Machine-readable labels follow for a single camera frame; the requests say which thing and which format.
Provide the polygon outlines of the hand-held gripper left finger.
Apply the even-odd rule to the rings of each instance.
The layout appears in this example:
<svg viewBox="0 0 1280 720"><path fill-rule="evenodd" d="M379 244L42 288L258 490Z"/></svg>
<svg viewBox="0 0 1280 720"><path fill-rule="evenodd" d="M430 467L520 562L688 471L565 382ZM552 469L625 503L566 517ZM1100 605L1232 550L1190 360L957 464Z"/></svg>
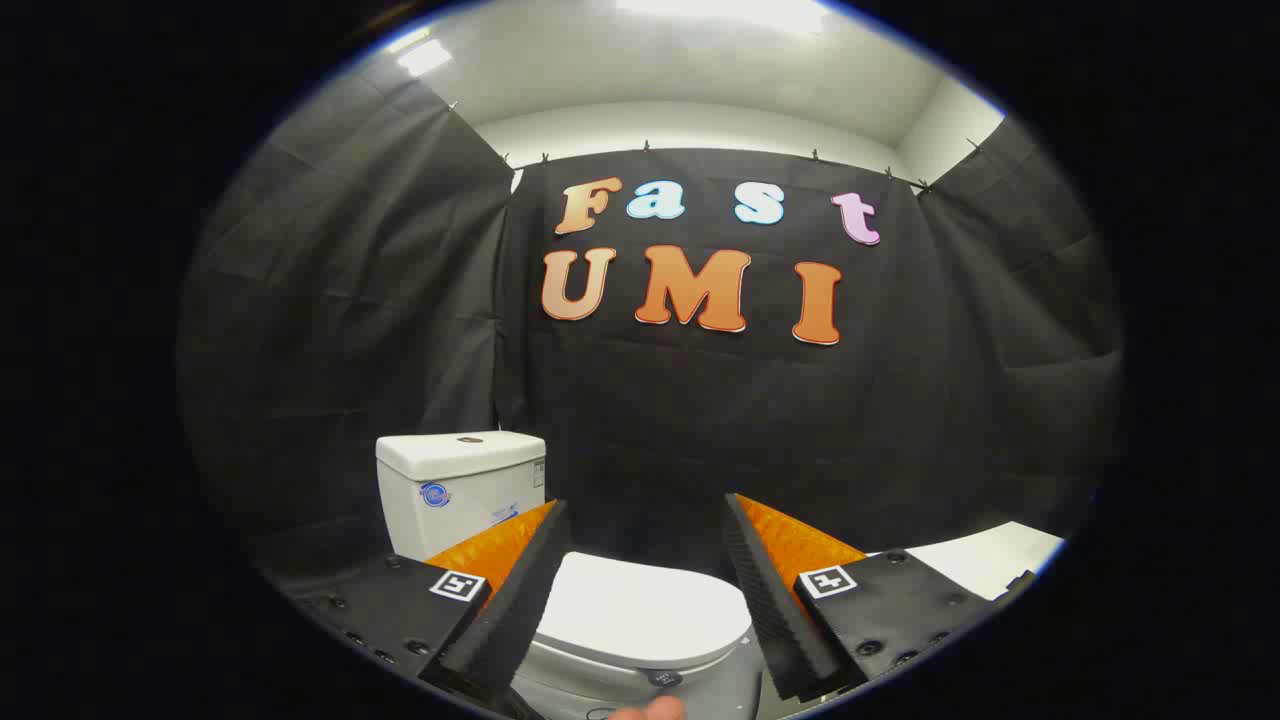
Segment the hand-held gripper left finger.
<svg viewBox="0 0 1280 720"><path fill-rule="evenodd" d="M552 500L430 557L383 553L285 596L397 676L502 717L535 719L513 689L570 550Z"/></svg>

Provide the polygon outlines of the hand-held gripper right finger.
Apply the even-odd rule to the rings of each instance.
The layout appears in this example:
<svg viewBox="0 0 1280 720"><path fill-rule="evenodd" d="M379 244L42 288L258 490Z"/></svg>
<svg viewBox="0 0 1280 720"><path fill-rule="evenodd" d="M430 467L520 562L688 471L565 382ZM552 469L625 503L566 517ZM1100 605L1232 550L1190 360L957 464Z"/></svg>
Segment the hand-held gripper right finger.
<svg viewBox="0 0 1280 720"><path fill-rule="evenodd" d="M868 553L768 505L724 496L726 551L774 688L809 701L877 682L980 626L1036 580L979 593L914 550Z"/></svg>

